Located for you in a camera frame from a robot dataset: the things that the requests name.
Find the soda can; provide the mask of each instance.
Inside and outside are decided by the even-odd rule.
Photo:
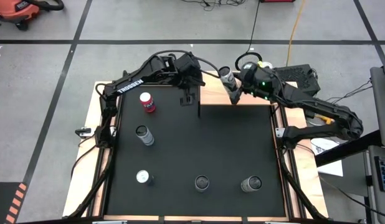
[[[205,175],[199,175],[195,178],[195,189],[202,193],[209,187],[209,179]]]
[[[144,92],[140,95],[140,103],[144,106],[144,110],[147,113],[151,113],[155,110],[154,99],[151,94]]]
[[[253,192],[259,190],[262,181],[257,176],[250,176],[241,182],[241,189],[244,192]]]
[[[154,136],[151,134],[151,131],[149,131],[149,129],[144,126],[144,125],[140,125],[136,128],[136,135],[138,138],[141,139],[141,141],[143,141],[143,143],[146,145],[146,146],[150,146],[152,144],[154,144]]]
[[[137,182],[141,184],[146,185],[153,185],[154,184],[154,176],[150,175],[147,170],[140,170],[137,172],[136,175]]]

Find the table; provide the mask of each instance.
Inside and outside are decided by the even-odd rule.
[[[230,105],[229,97],[222,86],[222,83],[213,77],[204,75],[204,82],[206,86],[201,87],[201,105]],[[250,95],[242,95],[239,105],[269,105],[269,102],[260,98],[253,98]],[[288,124],[291,126],[297,126],[303,128],[306,126],[305,116],[302,109],[285,109]],[[277,110],[277,122],[279,126],[282,126],[280,110]],[[98,100],[98,94],[93,91],[92,99],[88,109],[86,126],[96,127],[100,124],[100,104]],[[95,140],[89,139],[81,145],[79,148],[78,156],[80,157],[85,151],[94,146]],[[302,140],[299,144],[311,148],[309,140]],[[103,162],[101,171],[104,169],[107,162],[106,158],[109,153],[109,149],[106,149],[103,156]],[[328,216],[326,205],[323,197],[323,192],[318,177],[317,166],[315,163],[314,155],[308,152],[306,149],[298,146],[294,150],[295,162],[297,166],[297,172],[302,190],[306,196],[310,199],[312,204],[318,209],[318,211],[324,216]],[[70,188],[67,196],[67,201],[64,208],[64,216],[71,214],[85,198],[86,194],[92,187],[93,178],[95,175],[95,168],[99,155],[99,149],[94,149],[90,154],[86,155],[78,164],[74,170],[74,175],[70,183]],[[285,160],[289,166],[288,156],[285,155]],[[292,200],[292,210],[294,217],[300,217],[299,208],[297,202],[297,196],[295,192],[290,188],[290,195]],[[94,207],[92,208],[92,215],[97,216],[100,214],[100,204],[103,197],[103,186],[95,196]],[[106,220],[159,220],[159,216],[130,216],[130,215],[117,215],[108,216],[105,215]],[[241,222],[242,217],[180,217],[180,216],[165,216],[165,221],[188,221],[188,220],[202,220],[202,221],[233,221]],[[287,217],[248,217],[248,221],[287,221]]]

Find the silver can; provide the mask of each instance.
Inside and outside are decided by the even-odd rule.
[[[209,179],[205,175],[199,175],[195,178],[195,189],[202,193],[209,187]]]
[[[262,186],[262,181],[257,176],[250,176],[241,182],[241,189],[244,192],[254,192]]]
[[[141,184],[146,184],[146,185],[153,185],[154,184],[154,176],[149,174],[147,170],[140,170],[137,172],[136,175],[136,180],[137,182]]]
[[[143,141],[143,143],[146,146],[150,146],[154,144],[154,136],[151,134],[151,131],[149,131],[149,129],[146,126],[144,125],[138,126],[136,128],[136,135],[138,138],[141,139],[141,141]]]

